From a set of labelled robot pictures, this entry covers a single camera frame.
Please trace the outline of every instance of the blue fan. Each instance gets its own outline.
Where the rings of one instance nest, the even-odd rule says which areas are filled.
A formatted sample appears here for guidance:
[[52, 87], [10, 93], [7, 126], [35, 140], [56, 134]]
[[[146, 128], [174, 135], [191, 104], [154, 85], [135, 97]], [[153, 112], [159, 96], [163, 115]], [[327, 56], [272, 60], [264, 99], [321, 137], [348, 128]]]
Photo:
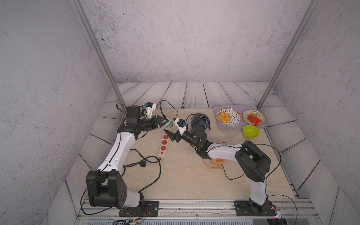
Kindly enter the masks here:
[[209, 128], [210, 130], [211, 127], [209, 117], [202, 113], [196, 113], [191, 119], [191, 127], [203, 127], [204, 129]]

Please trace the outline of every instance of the green bowl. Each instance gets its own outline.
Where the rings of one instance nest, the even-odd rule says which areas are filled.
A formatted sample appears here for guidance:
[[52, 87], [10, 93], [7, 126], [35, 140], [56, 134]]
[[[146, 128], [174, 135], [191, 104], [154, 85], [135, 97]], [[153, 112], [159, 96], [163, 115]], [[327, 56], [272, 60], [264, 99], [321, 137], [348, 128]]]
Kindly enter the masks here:
[[254, 139], [259, 136], [259, 130], [251, 125], [246, 125], [243, 127], [243, 135], [247, 139]]

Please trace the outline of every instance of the purple tray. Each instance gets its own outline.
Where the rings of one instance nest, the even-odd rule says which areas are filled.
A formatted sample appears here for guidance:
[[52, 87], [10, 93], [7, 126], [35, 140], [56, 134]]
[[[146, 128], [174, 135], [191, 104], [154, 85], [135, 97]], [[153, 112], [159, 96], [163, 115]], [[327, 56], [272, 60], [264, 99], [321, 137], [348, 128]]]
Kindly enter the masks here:
[[[243, 115], [243, 112], [247, 109], [255, 109], [257, 110], [257, 107], [256, 105], [254, 104], [241, 104], [241, 105], [216, 105], [212, 108], [212, 110], [214, 111], [214, 114], [220, 109], [220, 108], [224, 108], [224, 107], [228, 107], [228, 108], [232, 108], [236, 111], [238, 111], [242, 117]], [[222, 125], [221, 123], [219, 123], [217, 120], [216, 120], [216, 123], [217, 123], [217, 127], [220, 129], [220, 130], [226, 130], [227, 126], [224, 126]], [[241, 130], [245, 125], [248, 125], [245, 121], [244, 121], [244, 118], [242, 118], [241, 120], [241, 123], [235, 127], [232, 127], [232, 129], [239, 129]], [[266, 125], [266, 122], [261, 125], [261, 126], [255, 126], [257, 128], [265, 128], [267, 127]]]

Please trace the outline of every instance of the orange food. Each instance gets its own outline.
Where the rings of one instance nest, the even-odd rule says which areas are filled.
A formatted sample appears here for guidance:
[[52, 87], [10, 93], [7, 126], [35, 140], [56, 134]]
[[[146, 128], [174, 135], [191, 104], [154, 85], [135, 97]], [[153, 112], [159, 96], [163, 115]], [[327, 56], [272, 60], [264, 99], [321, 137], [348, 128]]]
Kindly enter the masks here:
[[218, 116], [219, 120], [222, 122], [222, 123], [228, 123], [230, 122], [230, 115], [225, 113], [225, 112], [222, 112], [220, 113], [220, 115]]

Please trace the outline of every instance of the food on plate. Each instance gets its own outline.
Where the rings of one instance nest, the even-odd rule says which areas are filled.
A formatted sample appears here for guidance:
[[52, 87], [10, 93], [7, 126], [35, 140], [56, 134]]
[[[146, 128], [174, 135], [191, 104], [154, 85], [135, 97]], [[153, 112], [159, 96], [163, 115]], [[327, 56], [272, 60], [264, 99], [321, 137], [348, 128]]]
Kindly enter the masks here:
[[255, 126], [258, 125], [262, 120], [257, 118], [254, 114], [250, 113], [250, 115], [247, 118], [250, 120]]
[[218, 118], [222, 123], [230, 122], [230, 115], [225, 112], [220, 113]]

